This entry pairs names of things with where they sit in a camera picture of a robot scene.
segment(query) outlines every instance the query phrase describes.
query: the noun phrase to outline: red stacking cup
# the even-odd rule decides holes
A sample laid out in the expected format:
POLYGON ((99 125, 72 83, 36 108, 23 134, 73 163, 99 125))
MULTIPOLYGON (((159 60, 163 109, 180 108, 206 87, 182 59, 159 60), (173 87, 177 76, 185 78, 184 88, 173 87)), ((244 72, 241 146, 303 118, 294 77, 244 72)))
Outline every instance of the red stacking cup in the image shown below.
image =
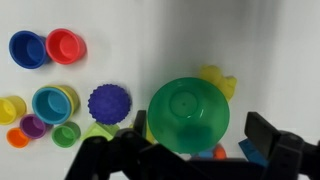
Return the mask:
POLYGON ((82 38, 67 29, 56 29, 47 37, 46 49, 52 60, 60 64, 71 64, 86 53, 82 38))

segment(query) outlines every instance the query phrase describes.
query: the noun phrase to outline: white background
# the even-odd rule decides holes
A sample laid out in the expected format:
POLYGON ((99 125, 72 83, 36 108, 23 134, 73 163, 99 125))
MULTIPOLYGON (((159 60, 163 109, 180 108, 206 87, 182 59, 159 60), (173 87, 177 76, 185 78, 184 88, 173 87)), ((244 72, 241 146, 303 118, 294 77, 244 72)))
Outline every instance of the white background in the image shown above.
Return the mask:
MULTIPOLYGON (((87 100, 98 85, 127 88, 133 106, 121 127, 166 82, 196 76, 200 65, 218 65, 238 78, 231 119, 222 144, 243 157, 246 113, 258 111, 278 129, 320 139, 320 1, 317 0, 1 0, 0 96, 19 95, 32 112, 35 91, 66 84, 81 98, 72 118, 82 132, 94 122, 87 100), (10 37, 30 30, 46 36, 69 28, 87 44, 76 64, 47 64, 37 70, 16 65, 10 37)), ((63 179, 80 146, 53 144, 50 135, 24 149, 6 142, 19 121, 0 127, 0 179, 63 179)))

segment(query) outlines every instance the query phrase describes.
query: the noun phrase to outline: teal stacking cup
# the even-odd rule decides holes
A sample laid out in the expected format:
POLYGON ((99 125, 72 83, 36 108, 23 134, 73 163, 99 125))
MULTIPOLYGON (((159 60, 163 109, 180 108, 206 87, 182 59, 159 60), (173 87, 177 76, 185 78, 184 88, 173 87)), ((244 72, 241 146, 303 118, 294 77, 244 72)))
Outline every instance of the teal stacking cup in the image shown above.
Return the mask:
POLYGON ((77 93, 68 86, 49 85, 40 88, 33 96, 34 113, 47 124, 67 121, 79 107, 77 93))
POLYGON ((148 123, 155 139, 179 153, 197 153, 215 146, 229 124, 229 106, 211 83, 181 78, 153 96, 148 123))

